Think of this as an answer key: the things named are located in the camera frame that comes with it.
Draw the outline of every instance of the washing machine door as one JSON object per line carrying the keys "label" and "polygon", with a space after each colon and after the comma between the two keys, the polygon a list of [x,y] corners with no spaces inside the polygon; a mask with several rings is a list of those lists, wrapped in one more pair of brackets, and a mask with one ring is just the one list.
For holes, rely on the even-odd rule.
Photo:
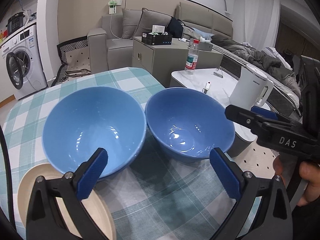
{"label": "washing machine door", "polygon": [[11,83],[16,89],[23,86],[23,78],[30,69],[30,58],[24,50],[18,50],[16,53],[9,52],[6,58],[6,65]]}

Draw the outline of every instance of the beige wall panel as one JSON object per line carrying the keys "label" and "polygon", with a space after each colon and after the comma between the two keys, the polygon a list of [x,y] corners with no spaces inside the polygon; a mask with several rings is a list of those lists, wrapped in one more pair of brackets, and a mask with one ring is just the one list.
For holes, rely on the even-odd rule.
{"label": "beige wall panel", "polygon": [[[89,30],[101,27],[101,16],[109,13],[110,0],[59,0],[58,34],[59,42],[86,36]],[[117,13],[124,8],[117,6]]]}
{"label": "beige wall panel", "polygon": [[193,6],[199,6],[199,8],[208,8],[190,2],[188,0],[127,0],[126,8],[130,10],[141,10],[143,7],[152,11],[157,11],[173,16],[176,6],[180,3],[190,3]]}

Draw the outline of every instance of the human hand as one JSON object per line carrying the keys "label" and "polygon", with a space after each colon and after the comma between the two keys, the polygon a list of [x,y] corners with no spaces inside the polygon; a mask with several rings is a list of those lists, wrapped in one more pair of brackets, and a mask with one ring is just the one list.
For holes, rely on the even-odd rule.
{"label": "human hand", "polygon": [[[279,156],[273,161],[273,168],[276,175],[281,176],[283,165]],[[320,167],[314,163],[302,162],[299,167],[299,174],[301,178],[309,181],[303,196],[297,204],[297,206],[301,207],[315,201],[320,196]]]}

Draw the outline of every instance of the cabinet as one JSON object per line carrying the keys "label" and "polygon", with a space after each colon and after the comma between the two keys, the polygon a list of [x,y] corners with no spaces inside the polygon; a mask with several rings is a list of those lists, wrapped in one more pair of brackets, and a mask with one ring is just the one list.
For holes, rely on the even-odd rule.
{"label": "cabinet", "polygon": [[[188,44],[172,39],[171,45],[150,46],[141,42],[141,37],[133,38],[132,66],[146,69],[164,87],[170,87],[171,73],[184,70],[188,56]],[[215,51],[199,51],[196,68],[217,68],[223,55]]]}

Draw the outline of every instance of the beige plate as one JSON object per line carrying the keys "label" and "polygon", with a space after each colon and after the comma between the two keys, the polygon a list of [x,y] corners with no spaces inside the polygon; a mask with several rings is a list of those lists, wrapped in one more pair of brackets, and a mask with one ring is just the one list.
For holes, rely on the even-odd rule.
{"label": "beige plate", "polygon": [[[26,227],[27,210],[31,191],[36,178],[40,175],[44,176],[46,179],[57,179],[62,177],[62,174],[55,170],[49,163],[34,166],[23,176],[18,189],[18,210],[24,227]],[[57,202],[69,231],[74,235],[81,237],[71,220],[63,200],[57,198]],[[87,199],[82,200],[82,204],[100,230],[110,240],[116,240],[116,228],[111,213],[97,192],[93,190]]]}

